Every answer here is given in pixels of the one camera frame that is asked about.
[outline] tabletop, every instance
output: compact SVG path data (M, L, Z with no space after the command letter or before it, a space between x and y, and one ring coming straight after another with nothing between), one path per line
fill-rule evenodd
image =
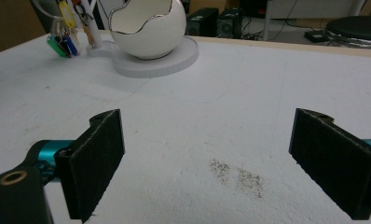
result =
M371 138L371 50L195 39L195 63L154 78L60 58L45 36L1 52L0 174L119 108L126 154L88 223L352 223L288 149L296 108ZM45 191L55 222L77 223L61 185Z

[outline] round white base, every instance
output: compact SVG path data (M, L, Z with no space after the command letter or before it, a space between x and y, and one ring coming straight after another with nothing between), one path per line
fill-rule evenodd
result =
M121 50L115 42L104 41L103 47L87 47L90 57L112 58L116 71L125 77L163 77L186 69L199 57L198 44L185 36L182 43L168 55L154 59L142 60Z

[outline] cracked eggshell bowl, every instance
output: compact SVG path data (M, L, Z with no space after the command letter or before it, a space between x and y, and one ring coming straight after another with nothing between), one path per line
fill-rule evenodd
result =
M130 0L110 13L109 27L122 50L140 59L156 59L182 42L186 13L179 0Z

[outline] round stool seat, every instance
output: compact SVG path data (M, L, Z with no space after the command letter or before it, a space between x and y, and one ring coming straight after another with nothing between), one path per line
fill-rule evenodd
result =
M353 16L330 21L324 36L342 45L371 49L371 16Z

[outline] black cushion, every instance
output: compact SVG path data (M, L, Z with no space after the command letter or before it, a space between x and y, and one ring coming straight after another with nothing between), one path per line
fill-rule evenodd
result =
M330 21L325 29L349 38L371 40L371 16L353 16Z

